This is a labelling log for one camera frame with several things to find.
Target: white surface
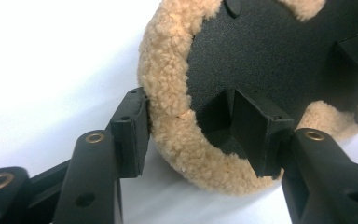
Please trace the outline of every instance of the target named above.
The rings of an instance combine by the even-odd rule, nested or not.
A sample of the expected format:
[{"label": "white surface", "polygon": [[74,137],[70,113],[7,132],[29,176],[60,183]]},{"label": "white surface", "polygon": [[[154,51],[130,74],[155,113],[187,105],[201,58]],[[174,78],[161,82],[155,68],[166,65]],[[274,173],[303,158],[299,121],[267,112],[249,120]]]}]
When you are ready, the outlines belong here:
[{"label": "white surface", "polygon": [[[68,160],[136,87],[138,46],[160,0],[0,1],[0,167],[31,176]],[[358,136],[343,143],[358,162]],[[246,197],[202,191],[157,154],[122,181],[126,223],[288,223],[279,186]]]}]

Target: black backing plate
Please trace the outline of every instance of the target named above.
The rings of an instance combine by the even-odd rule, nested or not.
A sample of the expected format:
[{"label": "black backing plate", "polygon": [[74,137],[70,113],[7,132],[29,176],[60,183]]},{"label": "black backing plate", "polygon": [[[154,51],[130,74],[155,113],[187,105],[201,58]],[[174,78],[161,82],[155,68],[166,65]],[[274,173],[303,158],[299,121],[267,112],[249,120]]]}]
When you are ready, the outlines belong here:
[{"label": "black backing plate", "polygon": [[[275,0],[242,0],[241,6],[234,19],[222,4],[217,17],[203,23],[188,56],[191,107],[213,145],[246,157],[228,132],[235,88],[264,92],[295,124],[316,100],[355,108],[337,100],[358,91],[346,86],[356,77],[338,72],[336,44],[358,35],[358,1],[326,1],[306,22]],[[358,105],[358,97],[352,99]]]}]

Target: fluffy wool edge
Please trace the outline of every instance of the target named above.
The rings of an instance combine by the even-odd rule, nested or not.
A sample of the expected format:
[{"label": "fluffy wool edge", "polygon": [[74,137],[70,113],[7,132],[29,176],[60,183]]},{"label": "fluffy wool edge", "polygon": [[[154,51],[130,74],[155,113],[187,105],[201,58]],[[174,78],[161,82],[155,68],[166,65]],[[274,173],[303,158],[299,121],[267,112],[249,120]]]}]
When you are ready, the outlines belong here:
[{"label": "fluffy wool edge", "polygon": [[323,101],[308,105],[297,128],[317,129],[330,134],[336,140],[358,134],[358,123],[352,112],[340,112]]},{"label": "fluffy wool edge", "polygon": [[[324,0],[280,1],[301,21],[316,15],[324,4]],[[197,125],[187,95],[186,61],[193,37],[204,20],[215,16],[220,5],[221,0],[163,0],[145,29],[138,81],[150,99],[151,132],[163,158],[202,189],[242,195],[264,189],[273,181],[257,178],[247,160],[212,146]],[[329,117],[330,126],[337,126],[341,119],[336,115],[341,114],[331,106],[315,103],[307,109],[306,121],[301,125],[318,129],[324,123],[315,124],[313,120]],[[342,117],[351,126],[350,115]],[[327,126],[322,131],[330,132]],[[357,132],[351,129],[346,136]]]}]

